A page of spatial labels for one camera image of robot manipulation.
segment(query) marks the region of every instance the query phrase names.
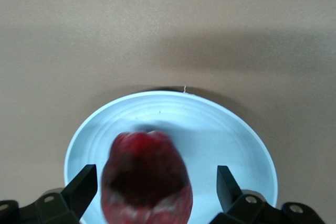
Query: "bolt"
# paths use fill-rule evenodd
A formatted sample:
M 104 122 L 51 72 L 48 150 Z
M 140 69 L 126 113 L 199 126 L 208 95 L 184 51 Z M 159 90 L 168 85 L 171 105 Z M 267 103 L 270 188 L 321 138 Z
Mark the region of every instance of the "bolt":
M 292 210 L 293 212 L 295 212 L 296 214 L 301 214 L 301 213 L 303 213 L 303 209 L 302 209 L 300 206 L 295 205 L 295 204 L 290 205 L 290 206 L 289 206 L 289 209 Z
M 9 204 L 2 204 L 0 205 L 0 211 L 5 210 L 9 207 Z
M 257 199 L 256 199 L 255 197 L 253 197 L 253 196 L 247 196 L 245 199 L 246 199 L 246 201 L 249 202 L 250 204 L 255 204 L 255 203 L 258 202 Z
M 54 197 L 53 197 L 53 196 L 48 196 L 48 197 L 45 197 L 45 198 L 44 198 L 44 202 L 45 202 L 45 203 L 47 203 L 47 202 L 49 202 L 49 201 L 52 201 L 52 200 L 54 200 Z

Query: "plate rim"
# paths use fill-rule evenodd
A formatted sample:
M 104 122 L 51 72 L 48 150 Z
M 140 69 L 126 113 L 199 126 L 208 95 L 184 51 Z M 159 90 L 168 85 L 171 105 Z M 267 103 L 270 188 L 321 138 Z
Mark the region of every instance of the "plate rim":
M 234 112 L 230 111 L 229 109 L 225 108 L 224 106 L 211 101 L 209 99 L 206 99 L 204 97 L 200 97 L 196 94 L 192 94 L 192 93 L 187 93 L 187 92 L 179 92 L 179 91 L 168 91 L 168 90 L 154 90 L 154 91 L 143 91 L 143 92 L 137 92 L 137 93 L 133 93 L 133 94 L 128 94 L 122 97 L 119 97 L 115 100 L 112 100 L 110 102 L 108 102 L 107 104 L 101 106 L 100 108 L 98 108 L 97 110 L 95 110 L 93 113 L 91 113 L 82 123 L 81 125 L 78 127 L 78 129 L 75 131 L 73 137 L 71 138 L 71 141 L 68 145 L 67 148 L 67 152 L 66 152 L 66 156 L 65 156 L 65 162 L 64 162 L 64 183 L 65 185 L 67 185 L 71 180 L 68 177 L 68 164 L 69 164 L 69 156 L 72 150 L 72 147 L 74 145 L 74 142 L 76 141 L 76 138 L 78 137 L 79 133 L 81 132 L 81 130 L 96 116 L 98 115 L 100 112 L 104 111 L 105 109 L 109 108 L 112 105 L 115 105 L 119 102 L 128 100 L 128 99 L 132 99 L 132 98 L 138 98 L 138 97 L 143 97 L 143 96 L 151 96 L 151 95 L 165 95 L 165 96 L 174 96 L 174 97 L 184 97 L 184 98 L 190 98 L 193 100 L 197 100 L 199 102 L 203 102 L 206 103 L 210 106 L 213 106 L 225 113 L 227 113 L 228 115 L 232 116 L 235 120 L 237 120 L 242 126 L 244 126 L 244 128 L 246 128 L 246 130 L 248 130 L 253 137 L 259 142 L 260 147 L 262 148 L 262 150 L 264 151 L 267 159 L 269 160 L 269 166 L 271 168 L 271 173 L 272 173 L 272 178 L 274 181 L 273 184 L 273 188 L 274 188 L 274 193 L 273 193 L 273 202 L 269 202 L 270 205 L 272 205 L 273 207 L 276 207 L 277 205 L 277 201 L 278 201 L 278 193 L 279 193 L 279 188 L 278 188 L 278 177 L 277 177 L 277 171 L 276 171 L 276 167 L 274 164 L 274 161 L 266 147 L 266 145 L 264 144 L 264 142 L 262 141 L 262 139 L 258 136 L 258 134 L 251 128 L 251 126 L 249 126 L 242 118 L 240 118 L 238 115 L 236 115 Z

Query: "plate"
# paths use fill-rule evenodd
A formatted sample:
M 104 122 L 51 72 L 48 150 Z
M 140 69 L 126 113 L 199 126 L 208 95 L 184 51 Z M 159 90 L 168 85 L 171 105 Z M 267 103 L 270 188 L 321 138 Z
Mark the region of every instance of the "plate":
M 194 203 L 188 224 L 209 223 L 222 211 L 216 194 L 218 165 L 227 165 L 241 189 L 261 193 L 276 206 L 278 183 L 264 143 L 241 118 L 223 106 L 189 93 L 148 91 L 114 100 L 91 114 L 67 150 L 67 185 L 87 164 L 96 164 L 98 192 L 81 221 L 106 224 L 100 182 L 110 146 L 121 132 L 160 130 L 185 162 Z

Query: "screw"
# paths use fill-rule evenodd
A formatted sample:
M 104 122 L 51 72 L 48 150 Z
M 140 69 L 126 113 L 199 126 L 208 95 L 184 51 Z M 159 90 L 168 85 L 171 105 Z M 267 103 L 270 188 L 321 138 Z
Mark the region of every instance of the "screw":
M 44 202 L 45 202 L 45 203 L 47 203 L 47 202 L 49 202 L 49 201 L 52 201 L 52 200 L 54 200 L 54 197 L 53 197 L 53 196 L 48 196 L 48 197 L 45 197 L 45 198 L 44 198 Z
M 9 204 L 2 204 L 0 205 L 0 211 L 5 210 L 9 207 Z
M 251 204 L 255 204 L 255 203 L 258 202 L 257 199 L 253 196 L 247 196 L 245 199 L 246 199 L 247 202 L 249 202 Z
M 292 210 L 293 212 L 295 212 L 296 214 L 301 214 L 301 213 L 303 213 L 303 209 L 302 209 L 300 206 L 295 205 L 295 204 L 290 205 L 290 206 L 289 206 L 289 209 Z

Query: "beige table surface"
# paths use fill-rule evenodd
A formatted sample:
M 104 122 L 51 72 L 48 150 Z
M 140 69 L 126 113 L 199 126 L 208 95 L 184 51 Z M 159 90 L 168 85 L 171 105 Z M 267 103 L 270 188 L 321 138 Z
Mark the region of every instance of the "beige table surface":
M 0 199 L 64 186 L 68 144 L 120 96 L 173 88 L 238 114 L 279 206 L 336 219 L 336 0 L 0 0 Z

